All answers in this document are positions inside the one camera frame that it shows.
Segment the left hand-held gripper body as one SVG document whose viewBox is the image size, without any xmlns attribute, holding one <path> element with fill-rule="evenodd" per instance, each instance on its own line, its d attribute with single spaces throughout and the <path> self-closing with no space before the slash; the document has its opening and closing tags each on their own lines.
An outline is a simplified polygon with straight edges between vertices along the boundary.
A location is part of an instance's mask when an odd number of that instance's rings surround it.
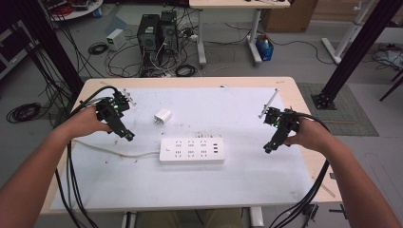
<svg viewBox="0 0 403 228">
<path fill-rule="evenodd" d="M 97 119 L 110 122 L 113 118 L 122 118 L 124 112 L 136 104 L 125 88 L 117 90 L 112 97 L 104 97 L 96 104 Z"/>
</svg>

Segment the grey floor mat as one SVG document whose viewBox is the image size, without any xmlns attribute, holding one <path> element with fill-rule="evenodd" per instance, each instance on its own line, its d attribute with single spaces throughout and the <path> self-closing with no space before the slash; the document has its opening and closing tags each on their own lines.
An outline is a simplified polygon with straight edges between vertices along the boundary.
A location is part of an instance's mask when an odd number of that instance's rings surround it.
<svg viewBox="0 0 403 228">
<path fill-rule="evenodd" d="M 328 109 L 316 108 L 313 100 L 324 84 L 297 83 L 297 87 L 310 113 L 323 121 L 334 135 L 378 137 L 376 129 L 347 85 L 338 92 L 334 107 Z"/>
</svg>

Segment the black computer tower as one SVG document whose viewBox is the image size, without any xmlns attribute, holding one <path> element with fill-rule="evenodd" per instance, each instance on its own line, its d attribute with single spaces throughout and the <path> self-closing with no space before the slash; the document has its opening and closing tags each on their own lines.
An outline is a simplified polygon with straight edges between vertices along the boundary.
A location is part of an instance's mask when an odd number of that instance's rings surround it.
<svg viewBox="0 0 403 228">
<path fill-rule="evenodd" d="M 158 14 L 144 14 L 138 27 L 137 38 L 145 67 L 152 66 L 152 61 L 160 48 L 159 20 Z"/>
<path fill-rule="evenodd" d="M 160 18 L 161 31 L 164 38 L 164 53 L 173 55 L 178 51 L 177 12 L 164 10 Z"/>
</svg>

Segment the white charger plug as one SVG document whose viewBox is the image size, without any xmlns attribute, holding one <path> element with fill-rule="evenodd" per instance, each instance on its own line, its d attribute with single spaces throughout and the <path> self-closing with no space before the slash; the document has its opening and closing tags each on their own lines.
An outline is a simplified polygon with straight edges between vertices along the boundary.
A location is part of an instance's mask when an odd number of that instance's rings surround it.
<svg viewBox="0 0 403 228">
<path fill-rule="evenodd" d="M 161 108 L 155 115 L 154 121 L 157 124 L 165 124 L 167 123 L 172 117 L 172 112 L 166 108 Z"/>
</svg>

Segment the white-legged wooden desk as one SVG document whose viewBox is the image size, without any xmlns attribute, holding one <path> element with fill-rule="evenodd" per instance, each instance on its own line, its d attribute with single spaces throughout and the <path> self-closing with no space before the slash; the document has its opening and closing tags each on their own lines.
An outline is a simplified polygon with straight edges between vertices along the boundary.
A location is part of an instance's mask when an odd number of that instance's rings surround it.
<svg viewBox="0 0 403 228">
<path fill-rule="evenodd" d="M 250 36 L 246 40 L 249 47 L 254 66 L 262 63 L 262 59 L 256 48 L 257 31 L 259 26 L 260 14 L 263 10 L 271 9 L 287 9 L 291 6 L 288 0 L 188 0 L 189 7 L 198 11 L 198 37 L 197 52 L 199 64 L 204 67 L 207 59 L 203 42 L 203 11 L 205 9 L 253 9 L 253 25 Z"/>
</svg>

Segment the person's right hand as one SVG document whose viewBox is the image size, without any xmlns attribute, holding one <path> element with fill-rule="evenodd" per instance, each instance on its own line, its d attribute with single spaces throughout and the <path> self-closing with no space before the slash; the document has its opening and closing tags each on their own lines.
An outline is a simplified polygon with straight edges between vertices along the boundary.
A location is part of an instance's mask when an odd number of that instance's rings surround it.
<svg viewBox="0 0 403 228">
<path fill-rule="evenodd" d="M 324 153 L 330 148 L 332 135 L 320 123 L 306 118 L 299 118 L 299 130 L 291 137 L 287 137 L 286 145 L 298 144 L 307 149 Z"/>
</svg>

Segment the white table leg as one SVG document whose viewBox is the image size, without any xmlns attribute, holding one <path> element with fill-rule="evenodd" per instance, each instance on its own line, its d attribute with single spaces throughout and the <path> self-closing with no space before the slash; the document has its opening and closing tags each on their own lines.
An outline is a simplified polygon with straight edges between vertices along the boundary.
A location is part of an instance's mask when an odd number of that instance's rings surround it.
<svg viewBox="0 0 403 228">
<path fill-rule="evenodd" d="M 260 206 L 249 208 L 251 228 L 264 228 L 263 214 Z"/>
<path fill-rule="evenodd" d="M 135 212 L 125 212 L 121 228 L 135 228 L 137 214 Z"/>
</svg>

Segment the white box device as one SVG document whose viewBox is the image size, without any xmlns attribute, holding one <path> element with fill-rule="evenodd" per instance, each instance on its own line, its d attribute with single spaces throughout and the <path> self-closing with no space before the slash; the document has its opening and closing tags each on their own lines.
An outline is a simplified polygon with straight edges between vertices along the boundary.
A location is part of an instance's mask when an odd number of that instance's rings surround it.
<svg viewBox="0 0 403 228">
<path fill-rule="evenodd" d="M 106 40 L 109 48 L 116 51 L 126 43 L 125 33 L 122 29 L 116 28 L 106 37 Z"/>
</svg>

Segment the person's left hand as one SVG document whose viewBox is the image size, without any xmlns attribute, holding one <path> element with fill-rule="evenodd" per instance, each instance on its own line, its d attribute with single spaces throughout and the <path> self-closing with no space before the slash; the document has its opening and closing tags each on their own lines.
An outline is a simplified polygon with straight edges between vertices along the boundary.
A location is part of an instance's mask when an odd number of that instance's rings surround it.
<svg viewBox="0 0 403 228">
<path fill-rule="evenodd" d="M 71 138 L 84 137 L 97 131 L 110 132 L 111 128 L 97 119 L 96 107 L 88 106 L 66 121 Z"/>
</svg>

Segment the black metal frame post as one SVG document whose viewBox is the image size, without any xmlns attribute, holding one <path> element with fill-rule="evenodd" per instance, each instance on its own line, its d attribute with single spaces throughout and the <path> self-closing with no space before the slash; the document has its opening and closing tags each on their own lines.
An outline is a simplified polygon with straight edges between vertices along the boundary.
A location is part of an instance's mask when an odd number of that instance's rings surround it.
<svg viewBox="0 0 403 228">
<path fill-rule="evenodd" d="M 12 0 L 12 2 L 21 14 L 23 22 L 33 32 L 33 35 L 67 83 L 71 94 L 77 97 L 84 83 L 59 42 L 39 1 Z"/>
<path fill-rule="evenodd" d="M 337 93 L 402 6 L 403 0 L 379 0 L 328 83 L 319 94 L 311 95 L 316 109 L 331 110 L 336 108 L 334 100 Z"/>
</svg>

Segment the white power strip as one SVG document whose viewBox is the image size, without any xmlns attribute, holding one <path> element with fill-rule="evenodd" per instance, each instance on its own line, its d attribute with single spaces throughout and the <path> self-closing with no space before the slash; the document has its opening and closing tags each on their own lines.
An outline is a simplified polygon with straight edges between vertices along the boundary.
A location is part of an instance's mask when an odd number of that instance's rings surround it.
<svg viewBox="0 0 403 228">
<path fill-rule="evenodd" d="M 223 138 L 165 138 L 159 159 L 161 164 L 224 163 Z"/>
</svg>

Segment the brown cardboard box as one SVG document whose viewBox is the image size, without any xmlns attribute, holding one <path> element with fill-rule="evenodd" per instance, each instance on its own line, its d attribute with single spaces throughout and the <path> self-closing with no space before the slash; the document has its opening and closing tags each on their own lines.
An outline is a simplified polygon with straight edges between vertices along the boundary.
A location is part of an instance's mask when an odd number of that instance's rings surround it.
<svg viewBox="0 0 403 228">
<path fill-rule="evenodd" d="M 266 32 L 305 32 L 318 0 L 289 0 L 287 9 L 265 9 L 261 25 Z"/>
</svg>

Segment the white metal stand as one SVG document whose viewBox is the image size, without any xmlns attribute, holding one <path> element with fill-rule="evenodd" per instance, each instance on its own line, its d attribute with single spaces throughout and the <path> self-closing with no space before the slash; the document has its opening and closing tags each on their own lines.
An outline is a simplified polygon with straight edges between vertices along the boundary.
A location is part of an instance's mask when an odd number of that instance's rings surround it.
<svg viewBox="0 0 403 228">
<path fill-rule="evenodd" d="M 327 49 L 328 53 L 337 65 L 341 62 L 342 52 L 345 50 L 348 44 L 353 42 L 362 25 L 364 17 L 369 12 L 374 2 L 375 0 L 366 0 L 366 2 L 363 2 L 362 0 L 358 1 L 358 4 L 354 7 L 354 10 L 357 10 L 358 14 L 352 21 L 352 24 L 348 27 L 347 32 L 344 34 L 337 47 L 333 47 L 329 39 L 321 39 L 323 46 Z"/>
</svg>

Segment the white table mat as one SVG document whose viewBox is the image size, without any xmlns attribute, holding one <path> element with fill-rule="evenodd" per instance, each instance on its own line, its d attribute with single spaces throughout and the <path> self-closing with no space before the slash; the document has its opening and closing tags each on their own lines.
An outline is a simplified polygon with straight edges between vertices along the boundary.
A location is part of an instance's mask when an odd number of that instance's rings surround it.
<svg viewBox="0 0 403 228">
<path fill-rule="evenodd" d="M 242 207 L 295 203 L 312 179 L 297 146 L 266 153 L 276 129 L 259 114 L 272 87 L 134 88 L 124 115 L 135 137 L 94 133 L 71 157 L 88 211 Z M 154 115 L 166 108 L 167 123 Z M 161 164 L 165 138 L 223 138 L 225 161 Z"/>
</svg>

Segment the round white table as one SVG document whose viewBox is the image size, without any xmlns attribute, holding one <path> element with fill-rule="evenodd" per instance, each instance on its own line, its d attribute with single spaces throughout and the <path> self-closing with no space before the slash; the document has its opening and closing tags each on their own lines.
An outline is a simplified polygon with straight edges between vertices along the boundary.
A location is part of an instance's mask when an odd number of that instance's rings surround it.
<svg viewBox="0 0 403 228">
<path fill-rule="evenodd" d="M 40 0 L 50 19 L 66 21 L 79 18 L 90 13 L 100 15 L 99 9 L 104 0 Z"/>
</svg>

